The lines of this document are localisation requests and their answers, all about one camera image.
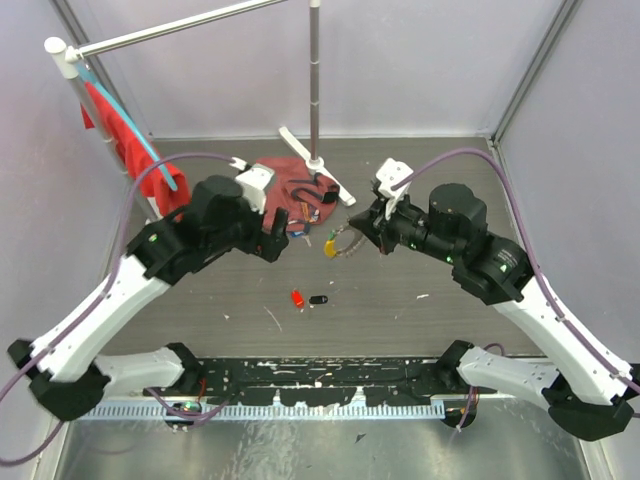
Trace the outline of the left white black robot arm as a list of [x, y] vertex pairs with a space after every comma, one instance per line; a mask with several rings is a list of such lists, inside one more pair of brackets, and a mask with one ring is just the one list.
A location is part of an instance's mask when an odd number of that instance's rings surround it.
[[256, 165], [235, 178], [212, 175], [191, 201], [147, 224], [127, 245], [113, 272], [56, 327], [8, 349], [28, 376], [37, 403], [55, 418], [76, 420], [110, 396], [167, 388], [194, 393], [203, 367], [182, 343], [148, 353], [104, 356], [105, 345], [147, 304], [188, 274], [233, 249], [275, 262], [286, 248], [287, 212], [263, 227], [271, 170]]

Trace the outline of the keyring with yellow tag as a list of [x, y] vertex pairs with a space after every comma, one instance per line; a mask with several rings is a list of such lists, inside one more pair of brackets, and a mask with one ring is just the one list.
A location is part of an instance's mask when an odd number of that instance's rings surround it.
[[331, 241], [327, 237], [323, 246], [323, 253], [328, 259], [352, 256], [367, 241], [361, 231], [349, 224], [343, 224], [333, 230], [337, 231], [337, 236]]

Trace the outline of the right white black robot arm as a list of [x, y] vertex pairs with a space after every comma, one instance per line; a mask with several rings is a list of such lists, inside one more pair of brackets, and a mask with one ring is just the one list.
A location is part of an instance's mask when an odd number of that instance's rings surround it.
[[549, 359], [535, 365], [492, 354], [470, 342], [454, 341], [436, 362], [444, 390], [496, 390], [546, 411], [567, 433], [585, 441], [623, 432], [634, 416], [639, 367], [601, 343], [587, 348], [587, 332], [559, 299], [537, 280], [527, 253], [514, 241], [489, 231], [486, 204], [463, 184], [436, 187], [422, 210], [409, 197], [379, 195], [348, 224], [388, 255], [398, 245], [451, 266], [455, 283], [511, 320]]

